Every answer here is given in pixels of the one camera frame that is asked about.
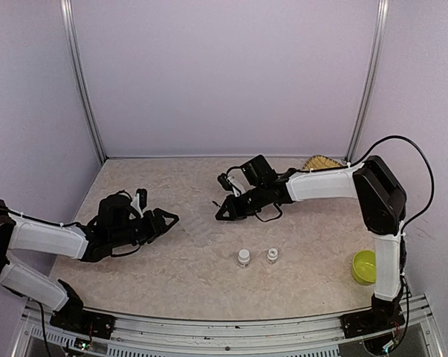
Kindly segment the clear plastic pill organizer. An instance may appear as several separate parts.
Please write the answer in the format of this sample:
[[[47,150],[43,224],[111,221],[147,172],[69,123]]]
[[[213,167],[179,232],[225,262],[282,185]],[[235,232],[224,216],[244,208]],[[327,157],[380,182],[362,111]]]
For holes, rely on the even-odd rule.
[[[199,248],[212,245],[214,230],[211,225],[212,209],[209,205],[184,205],[181,215],[181,226]]]

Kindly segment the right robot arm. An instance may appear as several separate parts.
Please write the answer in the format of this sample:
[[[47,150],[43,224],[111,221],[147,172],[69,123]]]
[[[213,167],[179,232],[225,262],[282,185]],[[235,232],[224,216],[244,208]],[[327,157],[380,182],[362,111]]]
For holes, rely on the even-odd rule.
[[[377,155],[358,164],[321,170],[290,168],[276,172],[263,155],[238,166],[249,190],[230,175],[218,176],[228,192],[215,219],[236,222],[258,216],[271,205],[312,199],[355,199],[366,229],[372,234],[375,248],[376,281],[373,304],[366,313],[366,324],[381,330],[395,317],[391,303],[403,293],[403,270],[406,262],[403,225],[406,218],[406,191],[383,159]]]

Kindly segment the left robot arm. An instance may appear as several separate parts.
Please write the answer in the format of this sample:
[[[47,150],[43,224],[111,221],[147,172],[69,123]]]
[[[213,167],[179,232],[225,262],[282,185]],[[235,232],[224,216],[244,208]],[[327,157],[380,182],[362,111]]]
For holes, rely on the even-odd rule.
[[[117,257],[116,248],[138,251],[175,226],[179,217],[160,208],[147,209],[147,191],[131,196],[122,190],[102,199],[89,223],[55,223],[9,209],[0,199],[0,286],[34,299],[59,312],[76,331],[85,329],[90,315],[71,286],[53,281],[13,256],[14,251],[38,251],[97,263]]]

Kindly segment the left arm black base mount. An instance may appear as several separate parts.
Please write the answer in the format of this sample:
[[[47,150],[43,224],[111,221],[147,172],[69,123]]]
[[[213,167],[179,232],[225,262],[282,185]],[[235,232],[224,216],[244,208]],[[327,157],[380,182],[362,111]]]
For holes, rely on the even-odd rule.
[[[80,299],[69,298],[60,310],[53,312],[50,324],[69,332],[109,340],[115,321],[113,315],[87,310]]]

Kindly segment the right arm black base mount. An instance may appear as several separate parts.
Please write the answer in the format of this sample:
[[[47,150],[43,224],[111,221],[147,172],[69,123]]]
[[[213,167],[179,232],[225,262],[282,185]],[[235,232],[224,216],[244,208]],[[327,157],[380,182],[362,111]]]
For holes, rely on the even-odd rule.
[[[355,338],[403,325],[405,318],[399,297],[387,301],[373,295],[369,309],[343,314],[340,322],[345,338]]]

